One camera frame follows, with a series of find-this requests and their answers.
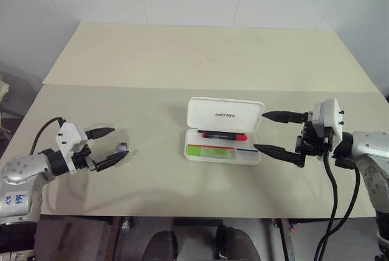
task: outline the green sticky note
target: green sticky note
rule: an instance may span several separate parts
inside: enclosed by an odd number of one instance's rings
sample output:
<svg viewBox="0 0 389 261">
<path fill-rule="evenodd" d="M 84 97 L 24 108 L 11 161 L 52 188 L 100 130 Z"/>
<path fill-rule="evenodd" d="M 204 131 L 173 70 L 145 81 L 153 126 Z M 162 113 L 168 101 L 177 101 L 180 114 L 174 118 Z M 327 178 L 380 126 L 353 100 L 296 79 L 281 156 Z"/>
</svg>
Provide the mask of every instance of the green sticky note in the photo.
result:
<svg viewBox="0 0 389 261">
<path fill-rule="evenodd" d="M 214 157 L 221 156 L 222 158 L 225 158 L 226 156 L 230 155 L 230 150 L 228 150 L 226 148 L 203 147 L 202 148 L 202 155 L 203 156 L 214 156 Z"/>
<path fill-rule="evenodd" d="M 198 147 L 196 145 L 187 145 L 187 155 L 201 156 L 201 147 Z"/>
<path fill-rule="evenodd" d="M 230 158 L 231 150 L 228 148 L 201 147 L 198 145 L 187 145 L 187 155 L 204 156 L 208 158 Z"/>
</svg>

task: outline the red marker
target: red marker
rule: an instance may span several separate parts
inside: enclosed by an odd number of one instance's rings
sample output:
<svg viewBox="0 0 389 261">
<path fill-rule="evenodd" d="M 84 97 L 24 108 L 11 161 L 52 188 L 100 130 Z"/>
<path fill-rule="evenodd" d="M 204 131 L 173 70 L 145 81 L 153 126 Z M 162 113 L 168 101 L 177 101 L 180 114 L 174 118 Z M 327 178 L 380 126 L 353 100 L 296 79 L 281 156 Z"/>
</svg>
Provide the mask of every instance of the red marker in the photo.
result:
<svg viewBox="0 0 389 261">
<path fill-rule="evenodd" d="M 247 135 L 239 134 L 239 133 L 202 131 L 201 134 L 202 134 L 202 137 L 204 137 L 204 138 L 228 139 L 230 141 L 246 141 L 247 140 Z"/>
</svg>

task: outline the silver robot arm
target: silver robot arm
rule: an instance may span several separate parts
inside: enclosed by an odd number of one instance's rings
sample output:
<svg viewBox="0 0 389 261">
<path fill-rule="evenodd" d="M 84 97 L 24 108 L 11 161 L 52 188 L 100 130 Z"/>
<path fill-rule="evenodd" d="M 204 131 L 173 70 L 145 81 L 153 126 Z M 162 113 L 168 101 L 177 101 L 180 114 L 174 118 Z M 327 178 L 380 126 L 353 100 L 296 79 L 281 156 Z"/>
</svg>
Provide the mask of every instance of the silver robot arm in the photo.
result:
<svg viewBox="0 0 389 261">
<path fill-rule="evenodd" d="M 377 239 L 384 260 L 389 260 L 389 134 L 356 131 L 343 133 L 335 149 L 336 165 L 355 162 L 376 210 Z"/>
<path fill-rule="evenodd" d="M 1 261 L 35 260 L 34 235 L 41 214 L 44 185 L 53 181 L 56 176 L 75 173 L 85 167 L 97 172 L 102 171 L 112 167 L 128 154 L 125 149 L 101 162 L 95 162 L 89 156 L 91 150 L 86 144 L 87 140 L 100 138 L 114 129 L 104 127 L 84 131 L 63 119 L 58 122 L 61 125 L 56 137 L 59 151 L 48 149 L 35 155 L 18 156 L 9 160 L 2 170 Z"/>
<path fill-rule="evenodd" d="M 273 145 L 257 144 L 254 147 L 262 153 L 292 162 L 298 167 L 304 167 L 306 156 L 322 157 L 334 148 L 333 157 L 337 167 L 355 169 L 362 174 L 371 204 L 376 210 L 379 228 L 377 238 L 379 248 L 384 254 L 379 258 L 389 261 L 389 135 L 361 131 L 353 134 L 343 132 L 343 114 L 344 111 L 340 109 L 336 99 L 315 104 L 313 111 L 306 113 L 264 113 L 263 117 L 272 121 L 304 124 L 303 131 L 301 136 L 297 137 L 295 153 Z M 335 231 L 327 230 L 327 237 L 321 239 L 318 249 Z"/>
</svg>

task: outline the beige tabletop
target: beige tabletop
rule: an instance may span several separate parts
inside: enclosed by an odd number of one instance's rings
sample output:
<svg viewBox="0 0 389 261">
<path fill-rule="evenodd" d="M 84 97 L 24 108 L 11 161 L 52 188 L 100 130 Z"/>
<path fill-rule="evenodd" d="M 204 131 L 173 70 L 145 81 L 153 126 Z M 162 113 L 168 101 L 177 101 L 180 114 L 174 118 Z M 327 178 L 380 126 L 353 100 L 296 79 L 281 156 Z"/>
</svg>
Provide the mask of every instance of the beige tabletop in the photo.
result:
<svg viewBox="0 0 389 261">
<path fill-rule="evenodd" d="M 335 32 L 81 23 L 45 84 L 378 92 Z"/>
<path fill-rule="evenodd" d="M 337 97 L 345 130 L 389 131 L 389 105 L 374 92 L 290 92 L 199 89 L 113 88 L 45 85 L 4 153 L 0 165 L 29 152 L 36 132 L 63 116 L 85 128 L 117 131 L 91 142 L 101 160 L 127 142 L 131 154 L 102 172 L 86 169 L 62 175 L 44 193 L 42 213 L 74 215 L 160 215 L 196 217 L 329 217 L 331 185 L 322 162 L 307 158 L 303 169 L 266 155 L 255 166 L 189 161 L 183 156 L 187 102 L 192 96 L 259 100 L 269 110 L 304 112 L 315 102 Z M 55 148 L 57 126 L 43 134 L 36 151 Z M 301 125 L 263 120 L 262 144 L 292 151 Z M 339 210 L 345 212 L 354 173 L 333 166 Z M 352 217 L 374 215 L 363 184 Z"/>
<path fill-rule="evenodd" d="M 192 96 L 297 112 L 337 97 L 345 130 L 389 130 L 388 104 L 334 32 L 81 23 L 44 83 L 0 165 L 28 154 L 36 132 L 55 116 L 86 128 L 116 127 L 91 142 L 96 160 L 119 142 L 131 150 L 115 167 L 50 183 L 45 214 L 329 217 L 332 190 L 315 158 L 303 169 L 266 155 L 255 166 L 185 159 Z M 263 120 L 257 135 L 260 143 L 293 151 L 300 131 L 297 124 Z M 36 150 L 58 149 L 56 132 L 48 128 Z M 353 172 L 333 170 L 341 216 Z M 373 215 L 361 186 L 351 216 Z"/>
</svg>

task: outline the black cable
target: black cable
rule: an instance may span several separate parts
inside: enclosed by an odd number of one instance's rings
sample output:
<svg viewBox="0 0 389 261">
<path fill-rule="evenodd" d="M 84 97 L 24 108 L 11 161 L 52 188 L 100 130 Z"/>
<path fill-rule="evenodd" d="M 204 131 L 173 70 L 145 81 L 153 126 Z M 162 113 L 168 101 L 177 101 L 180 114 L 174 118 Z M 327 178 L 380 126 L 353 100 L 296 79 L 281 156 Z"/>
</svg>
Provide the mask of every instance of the black cable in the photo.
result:
<svg viewBox="0 0 389 261">
<path fill-rule="evenodd" d="M 329 166 L 328 156 L 329 156 L 329 151 L 326 150 L 323 154 L 323 162 L 324 162 L 324 168 L 326 170 L 327 176 L 328 176 L 328 178 L 331 182 L 331 185 L 332 185 L 332 194 L 334 197 L 334 204 L 332 205 L 332 212 L 331 212 L 331 216 L 330 216 L 329 221 L 328 221 L 327 230 L 326 230 L 325 235 L 329 234 L 329 232 L 332 228 L 332 224 L 334 222 L 335 214 L 336 214 L 336 210 L 337 210 L 337 206 L 338 206 L 338 187 L 336 184 L 335 177 L 332 174 L 331 168 Z M 318 259 L 321 260 L 323 258 L 324 251 L 325 251 L 326 246 L 327 246 L 327 240 L 328 240 L 328 238 L 325 238 L 323 242 L 321 242 L 321 243 L 319 242 L 319 244 L 317 245 L 315 257 L 314 257 L 315 261 L 317 261 Z"/>
<path fill-rule="evenodd" d="M 32 147 L 31 147 L 30 155 L 32 155 L 32 154 L 34 153 L 36 144 L 38 143 L 38 139 L 39 139 L 39 137 L 41 136 L 42 132 L 46 129 L 46 127 L 48 127 L 51 123 L 53 123 L 53 122 L 55 122 L 55 121 L 58 121 L 58 123 L 60 124 L 60 126 L 62 126 L 62 124 L 63 124 L 63 122 L 64 122 L 65 120 L 64 120 L 62 117 L 56 117 L 56 118 L 53 118 L 53 119 L 47 121 L 47 122 L 41 127 L 41 129 L 39 129 L 38 133 L 36 134 L 35 139 L 34 139 L 34 142 L 33 142 Z"/>
<path fill-rule="evenodd" d="M 349 206 L 347 208 L 347 211 L 346 211 L 345 215 L 343 216 L 343 218 L 341 219 L 341 221 L 337 224 L 337 226 L 334 227 L 334 229 L 332 229 L 330 232 L 328 232 L 327 234 L 325 234 L 321 238 L 321 240 L 319 241 L 318 246 L 320 246 L 326 239 L 328 239 L 330 235 L 333 235 L 334 233 L 336 233 L 345 224 L 345 222 L 347 221 L 351 211 L 354 208 L 354 205 L 355 205 L 355 202 L 356 202 L 357 196 L 358 196 L 359 185 L 360 185 L 359 169 L 356 166 L 354 167 L 354 171 L 355 171 L 354 192 L 353 192 L 353 196 L 351 197 L 351 201 L 350 201 L 350 204 L 349 204 Z"/>
</svg>

